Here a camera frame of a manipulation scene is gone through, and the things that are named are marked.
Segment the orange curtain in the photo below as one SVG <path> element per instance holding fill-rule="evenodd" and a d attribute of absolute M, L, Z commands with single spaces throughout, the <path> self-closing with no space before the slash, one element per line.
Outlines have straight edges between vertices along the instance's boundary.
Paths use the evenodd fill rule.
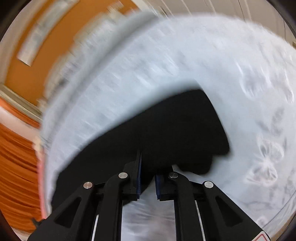
<path fill-rule="evenodd" d="M 33 139 L 40 125 L 1 99 L 1 212 L 22 232 L 41 220 L 37 157 Z"/>

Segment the black pants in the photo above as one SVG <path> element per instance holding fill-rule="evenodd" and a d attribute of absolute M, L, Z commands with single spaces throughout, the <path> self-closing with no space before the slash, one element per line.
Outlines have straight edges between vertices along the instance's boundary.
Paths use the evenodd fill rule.
<path fill-rule="evenodd" d="M 84 182 L 106 182 L 137 154 L 142 157 L 140 185 L 145 190 L 166 166 L 204 175 L 215 156 L 229 151 L 227 135 L 205 92 L 181 92 L 112 128 L 76 154 L 57 178 L 51 206 L 56 209 Z"/>

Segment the butterfly print bed sheet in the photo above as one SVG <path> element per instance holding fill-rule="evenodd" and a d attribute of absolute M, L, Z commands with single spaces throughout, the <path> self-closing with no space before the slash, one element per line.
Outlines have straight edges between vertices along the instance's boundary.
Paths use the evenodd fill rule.
<path fill-rule="evenodd" d="M 161 101 L 202 90 L 230 150 L 206 148 L 218 131 L 194 100 L 142 118 L 153 145 L 191 181 L 213 181 L 271 238 L 295 214 L 295 49 L 264 27 L 223 15 L 160 18 L 141 12 L 105 21 L 58 69 L 43 116 L 47 212 L 81 180 L 103 176 L 103 159 L 74 158 L 97 138 Z"/>

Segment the framed feather wall painting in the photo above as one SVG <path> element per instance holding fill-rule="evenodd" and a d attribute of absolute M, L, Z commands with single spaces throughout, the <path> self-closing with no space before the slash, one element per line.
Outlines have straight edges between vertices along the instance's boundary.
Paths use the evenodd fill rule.
<path fill-rule="evenodd" d="M 17 58 L 22 63 L 32 66 L 49 33 L 78 2 L 75 0 L 54 1 L 34 23 L 17 54 Z"/>

